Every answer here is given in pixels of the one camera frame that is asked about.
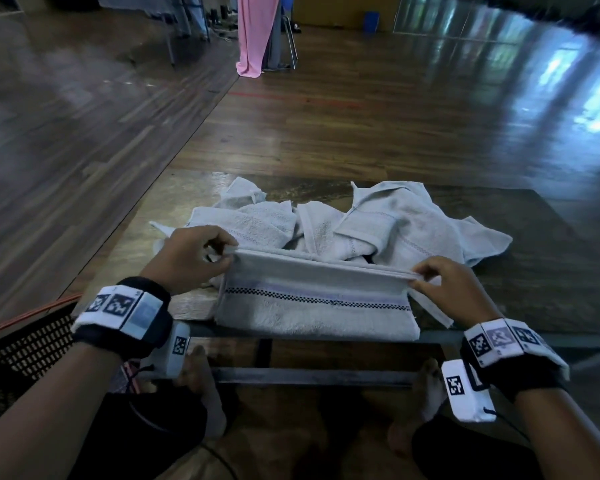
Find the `qr code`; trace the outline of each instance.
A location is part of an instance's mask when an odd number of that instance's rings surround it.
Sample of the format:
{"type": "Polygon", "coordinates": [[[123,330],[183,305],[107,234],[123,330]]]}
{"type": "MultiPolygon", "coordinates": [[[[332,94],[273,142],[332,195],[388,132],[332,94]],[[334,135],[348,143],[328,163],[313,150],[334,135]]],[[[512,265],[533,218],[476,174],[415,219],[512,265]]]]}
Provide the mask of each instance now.
{"type": "Polygon", "coordinates": [[[469,345],[471,345],[476,357],[485,355],[487,352],[491,352],[492,350],[487,337],[485,337],[483,333],[480,333],[469,340],[469,345]]]}
{"type": "Polygon", "coordinates": [[[129,298],[122,294],[115,294],[111,298],[111,301],[107,303],[107,306],[104,307],[103,312],[124,317],[129,310],[131,310],[131,307],[134,306],[135,302],[135,298],[129,298]]]}
{"type": "Polygon", "coordinates": [[[447,386],[449,387],[449,394],[451,395],[463,395],[464,387],[462,386],[462,381],[460,380],[460,376],[451,376],[446,378],[447,386]]]}
{"type": "Polygon", "coordinates": [[[93,303],[89,305],[89,307],[85,310],[85,312],[97,312],[101,306],[104,305],[104,302],[111,295],[108,294],[99,294],[96,299],[93,300],[93,303]]]}
{"type": "Polygon", "coordinates": [[[512,326],[511,329],[516,333],[521,342],[526,342],[528,344],[540,345],[538,339],[534,333],[528,328],[520,328],[517,326],[512,326]]]}
{"type": "Polygon", "coordinates": [[[176,337],[176,342],[173,345],[173,352],[176,355],[184,355],[187,349],[187,339],[184,337],[176,337]]]}
{"type": "Polygon", "coordinates": [[[513,338],[513,334],[511,333],[511,330],[509,330],[509,327],[487,330],[487,335],[489,336],[491,343],[496,347],[502,347],[516,343],[516,339],[513,338]]]}

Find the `hand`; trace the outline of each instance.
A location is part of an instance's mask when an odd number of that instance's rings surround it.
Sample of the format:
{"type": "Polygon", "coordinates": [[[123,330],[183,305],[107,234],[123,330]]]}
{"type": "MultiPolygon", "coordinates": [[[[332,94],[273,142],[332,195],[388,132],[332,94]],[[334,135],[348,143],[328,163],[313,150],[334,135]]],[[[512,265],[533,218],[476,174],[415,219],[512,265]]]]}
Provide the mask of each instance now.
{"type": "Polygon", "coordinates": [[[172,295],[186,293],[229,269],[231,256],[216,262],[204,259],[205,247],[211,246],[222,254],[225,244],[237,246],[238,241],[218,226],[176,229],[140,276],[158,283],[172,295]]]}
{"type": "Polygon", "coordinates": [[[433,301],[449,318],[471,328],[473,325],[502,318],[495,303],[464,264],[433,256],[413,267],[426,281],[414,280],[409,286],[433,301]],[[435,276],[442,277],[440,286],[428,283],[435,276]]]}

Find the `person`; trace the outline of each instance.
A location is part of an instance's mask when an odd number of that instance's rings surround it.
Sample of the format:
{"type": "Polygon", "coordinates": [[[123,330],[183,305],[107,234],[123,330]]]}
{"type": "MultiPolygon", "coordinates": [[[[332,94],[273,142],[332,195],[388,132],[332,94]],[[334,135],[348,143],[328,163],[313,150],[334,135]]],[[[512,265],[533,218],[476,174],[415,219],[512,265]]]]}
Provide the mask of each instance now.
{"type": "MultiPolygon", "coordinates": [[[[202,259],[206,246],[221,253],[227,244],[237,242],[215,226],[178,229],[140,277],[170,294],[192,290],[229,268],[231,257],[215,263],[202,259]]],[[[414,271],[424,279],[410,286],[460,325],[471,327],[502,316],[466,266],[432,257],[414,271]],[[439,286],[428,282],[434,276],[441,277],[439,286]]],[[[217,390],[199,348],[174,384],[155,394],[133,395],[133,403],[128,397],[106,395],[122,361],[110,350],[76,343],[17,400],[0,418],[0,480],[103,473],[153,478],[205,435],[222,434],[225,419],[217,412],[217,390]],[[158,407],[166,404],[170,407],[158,407]]],[[[600,480],[600,432],[568,393],[557,385],[514,389],[508,384],[507,394],[533,450],[488,438],[438,415],[446,393],[434,361],[425,364],[416,384],[416,393],[424,392],[419,416],[392,425],[389,444],[396,453],[412,456],[430,479],[467,474],[600,480]]]]}

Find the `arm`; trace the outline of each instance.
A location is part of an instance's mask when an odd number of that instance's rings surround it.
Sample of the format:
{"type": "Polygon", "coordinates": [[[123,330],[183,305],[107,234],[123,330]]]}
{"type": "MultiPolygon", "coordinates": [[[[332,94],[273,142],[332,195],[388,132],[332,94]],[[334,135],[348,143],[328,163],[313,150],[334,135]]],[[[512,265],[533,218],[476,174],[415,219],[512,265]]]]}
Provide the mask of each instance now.
{"type": "MultiPolygon", "coordinates": [[[[225,244],[238,243],[216,226],[177,229],[140,275],[172,295],[192,290],[229,268],[230,257],[202,259],[204,247],[225,244]]],[[[73,345],[1,416],[0,480],[66,478],[120,364],[118,354],[73,345]]]]}
{"type": "MultiPolygon", "coordinates": [[[[467,266],[432,257],[413,268],[425,281],[410,286],[467,328],[502,314],[467,266]],[[427,282],[442,277],[440,286],[427,282]]],[[[515,406],[548,480],[600,480],[600,432],[562,389],[519,392],[515,406]]]]}

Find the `pink cloth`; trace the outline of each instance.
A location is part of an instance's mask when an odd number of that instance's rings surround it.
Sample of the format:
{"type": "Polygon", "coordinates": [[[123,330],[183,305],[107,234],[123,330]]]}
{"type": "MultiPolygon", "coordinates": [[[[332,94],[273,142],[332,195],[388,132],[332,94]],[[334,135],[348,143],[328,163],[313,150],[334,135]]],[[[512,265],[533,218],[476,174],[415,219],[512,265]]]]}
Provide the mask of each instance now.
{"type": "Polygon", "coordinates": [[[238,0],[238,74],[258,77],[262,73],[262,59],[277,9],[278,0],[238,0]]]}

